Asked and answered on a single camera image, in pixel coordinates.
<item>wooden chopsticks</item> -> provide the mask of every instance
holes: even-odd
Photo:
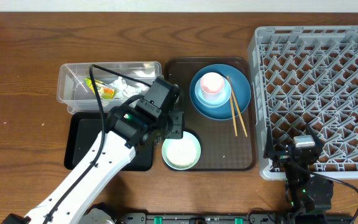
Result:
[[[233,86],[231,85],[229,76],[227,76],[226,78],[229,81],[229,84],[230,84],[230,87],[231,87],[230,105],[231,105],[231,114],[233,116],[234,132],[236,133],[236,136],[237,136],[237,127],[236,127],[236,119],[235,119],[236,116],[234,114],[233,100],[234,100],[234,104],[236,104],[237,113],[239,114],[241,125],[242,125],[242,128],[244,130],[244,133],[246,134],[246,137],[248,137],[246,126],[244,125],[244,121],[242,120],[241,111],[240,111],[239,105],[237,103],[236,96],[234,94]]]

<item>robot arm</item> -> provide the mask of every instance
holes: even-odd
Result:
[[[286,213],[286,219],[289,223],[328,223],[325,211],[331,209],[333,182],[296,168],[308,170],[319,159],[324,144],[308,124],[306,135],[294,137],[294,144],[286,145],[285,150],[276,151],[272,132],[268,133],[264,157],[273,161],[273,168],[284,169],[287,177],[286,196],[293,207]]]
[[[90,166],[90,163],[98,153],[102,132],[81,162],[49,197],[25,218],[10,214],[2,223],[78,223],[106,184],[134,158],[138,145],[152,144],[160,138],[183,137],[183,111],[173,108],[179,95],[179,87],[157,78],[145,96],[133,96],[111,109],[105,130],[102,130],[106,135],[96,165],[92,163]],[[139,101],[132,108],[129,105],[135,100]]]
[[[73,185],[79,176],[89,167],[100,145],[101,133],[86,153],[81,162],[72,170],[66,179],[40,205],[32,209],[26,217],[30,224],[41,224],[45,215],[56,204],[67,189]],[[135,157],[135,149],[125,147],[126,140],[110,131],[106,135],[103,153],[98,159],[97,167],[92,168],[78,185],[67,195],[59,208],[53,214],[54,223],[78,223],[80,218],[106,184]]]

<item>food packet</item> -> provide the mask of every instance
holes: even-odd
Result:
[[[95,80],[94,82],[96,84],[96,88],[98,89],[99,96],[102,99],[105,99],[105,100],[112,99],[114,97],[114,94],[116,94],[116,90],[113,87],[105,84],[104,82],[102,82],[100,80]],[[94,93],[91,79],[85,78],[85,83]]]

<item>pink cup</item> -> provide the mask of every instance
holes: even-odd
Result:
[[[224,78],[216,72],[209,72],[201,77],[200,85],[204,99],[214,101],[222,93]]]

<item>white bowl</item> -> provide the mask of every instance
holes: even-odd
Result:
[[[200,142],[196,136],[186,131],[183,132],[182,139],[166,139],[162,144],[162,158],[172,169],[186,170],[192,168],[198,162],[200,155]]]

